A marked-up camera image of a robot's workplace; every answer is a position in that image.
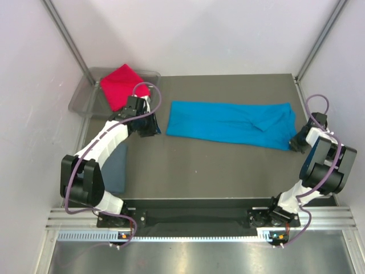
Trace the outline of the bright blue t-shirt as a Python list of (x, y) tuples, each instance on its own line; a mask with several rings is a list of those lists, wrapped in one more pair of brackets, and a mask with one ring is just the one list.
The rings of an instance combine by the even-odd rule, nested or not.
[(290, 103), (252, 105), (174, 101), (166, 134), (288, 151), (296, 135)]

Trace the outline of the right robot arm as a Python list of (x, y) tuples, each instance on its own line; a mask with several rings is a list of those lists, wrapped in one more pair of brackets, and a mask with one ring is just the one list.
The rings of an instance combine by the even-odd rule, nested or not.
[(266, 211), (267, 221), (274, 226), (287, 225), (301, 206), (329, 194), (342, 191), (353, 167), (357, 150), (342, 143), (327, 129), (327, 115), (311, 113), (308, 122), (289, 141), (295, 152), (310, 152), (299, 173), (299, 181), (288, 191), (272, 198)]

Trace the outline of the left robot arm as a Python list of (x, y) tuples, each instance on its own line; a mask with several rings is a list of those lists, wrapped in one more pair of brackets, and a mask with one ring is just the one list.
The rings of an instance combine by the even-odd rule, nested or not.
[(106, 164), (115, 160), (126, 139), (137, 133), (140, 137), (160, 133), (156, 109), (151, 108), (148, 96), (131, 95), (120, 110), (114, 112), (99, 133), (75, 155), (66, 155), (61, 161), (60, 195), (69, 215), (81, 212), (100, 212), (109, 216), (116, 226), (124, 226), (129, 216), (125, 202), (106, 187), (106, 182), (121, 177), (117, 164), (103, 172)]

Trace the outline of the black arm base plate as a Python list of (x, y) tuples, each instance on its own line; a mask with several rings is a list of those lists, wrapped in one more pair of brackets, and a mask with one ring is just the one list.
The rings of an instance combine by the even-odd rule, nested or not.
[(158, 224), (237, 224), (242, 228), (285, 226), (283, 221), (272, 221), (265, 209), (137, 208), (126, 213), (140, 228)]

